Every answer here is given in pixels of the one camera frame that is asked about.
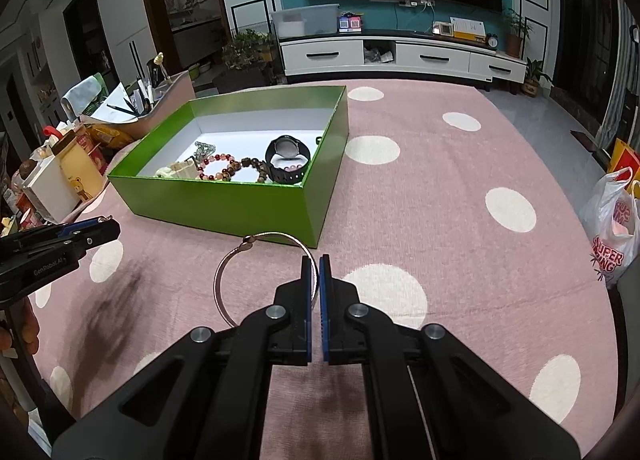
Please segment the person's left hand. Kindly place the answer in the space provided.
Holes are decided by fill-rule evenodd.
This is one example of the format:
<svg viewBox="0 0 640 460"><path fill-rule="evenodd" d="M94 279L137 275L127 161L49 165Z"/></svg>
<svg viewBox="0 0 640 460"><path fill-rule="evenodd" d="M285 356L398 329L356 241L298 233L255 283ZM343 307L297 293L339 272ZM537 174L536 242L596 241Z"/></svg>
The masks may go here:
<svg viewBox="0 0 640 460"><path fill-rule="evenodd" d="M32 308L32 302L29 298L24 298L23 305L23 320L20 327L20 336L25 343L25 350L29 355L34 356L39 350L39 333L40 325L34 309ZM0 350L5 352L13 346L12 336L6 329L0 331Z"/></svg>

